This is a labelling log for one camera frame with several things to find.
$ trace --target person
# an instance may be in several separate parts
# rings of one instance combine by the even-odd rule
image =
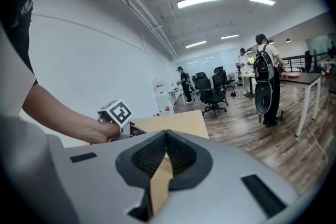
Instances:
[[[278,68],[282,70],[284,68],[284,63],[283,63],[284,61],[281,58],[277,49],[273,45],[268,43],[266,36],[264,34],[257,35],[256,42],[259,45],[258,51],[262,51],[264,47],[267,45],[265,52],[269,55],[272,61],[273,67],[275,68],[275,60],[277,60]],[[274,76],[269,81],[269,83],[272,86],[272,103],[271,103],[270,109],[265,114],[265,118],[263,121],[263,124],[265,124],[266,127],[272,127],[278,124],[277,112],[278,112],[279,103],[280,103],[280,73],[279,73],[278,68],[274,69]]]
[[[334,44],[334,41],[331,42],[331,58],[333,59],[336,55],[336,46]]]
[[[250,65],[251,63],[247,59],[245,49],[244,48],[240,49],[240,55],[238,55],[238,62],[236,63],[236,67],[240,68],[240,73],[242,75],[250,75],[252,74]],[[251,92],[249,78],[243,78],[243,87],[244,87],[243,92],[244,95],[248,92]]]
[[[0,21],[17,54],[33,72],[30,63],[29,25],[32,0],[2,0]],[[79,114],[53,97],[37,81],[30,89],[23,110],[35,121],[64,135],[83,140],[88,143],[104,143],[118,137],[118,125],[110,122],[99,122]]]
[[[191,98],[190,90],[189,90],[189,84],[187,80],[187,74],[184,72],[182,67],[178,67],[178,72],[181,74],[181,80],[177,84],[181,84],[183,88],[183,92],[185,97],[187,97],[187,104],[190,104],[194,102],[194,100]]]

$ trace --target table leg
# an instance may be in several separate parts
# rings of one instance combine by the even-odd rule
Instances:
[[[302,131],[302,127],[304,125],[306,115],[307,115],[307,110],[308,110],[308,104],[309,104],[309,97],[310,97],[310,87],[306,88],[306,91],[304,93],[304,104],[303,104],[303,109],[302,109],[302,115],[301,115],[301,120],[299,123],[299,127],[296,131],[296,136],[299,136]]]
[[[184,106],[185,106],[185,99],[184,99],[184,92],[183,92],[183,90],[181,91],[181,94],[182,94],[183,104],[184,104]]]
[[[320,94],[321,94],[321,78],[319,78],[317,82],[316,100],[315,100],[315,107],[314,107],[314,112],[313,112],[313,117],[312,117],[313,120],[315,120],[316,115],[317,115],[317,110],[319,109]]]
[[[250,81],[250,92],[253,93],[253,87],[252,87],[252,77],[248,78]]]
[[[172,106],[173,108],[175,108],[175,92],[169,92],[169,96],[170,96],[170,101],[172,102]]]
[[[250,82],[250,92],[246,93],[245,96],[251,99],[254,97],[253,87],[252,87],[252,77],[249,77],[248,80]]]

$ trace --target gray device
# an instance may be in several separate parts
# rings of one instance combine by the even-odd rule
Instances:
[[[294,202],[294,188],[243,151],[171,130],[64,148],[18,118],[0,117],[0,161],[48,223],[261,223]],[[165,153],[169,198],[153,216],[150,179]]]

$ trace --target white sleeve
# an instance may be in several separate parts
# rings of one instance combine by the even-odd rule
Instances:
[[[269,49],[272,52],[274,57],[279,54],[279,52],[277,51],[277,49],[273,45],[269,44],[268,46],[269,46]]]

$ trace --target black pants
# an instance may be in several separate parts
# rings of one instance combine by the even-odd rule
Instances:
[[[187,102],[191,102],[192,98],[191,98],[191,94],[189,90],[189,84],[186,83],[185,85],[182,85],[182,88],[183,88],[185,97],[187,97]]]
[[[277,117],[277,112],[279,108],[280,103],[280,78],[279,78],[279,72],[274,72],[274,77],[269,81],[269,83],[272,85],[272,104],[269,109],[269,111],[265,114],[265,120],[269,124],[273,124]]]

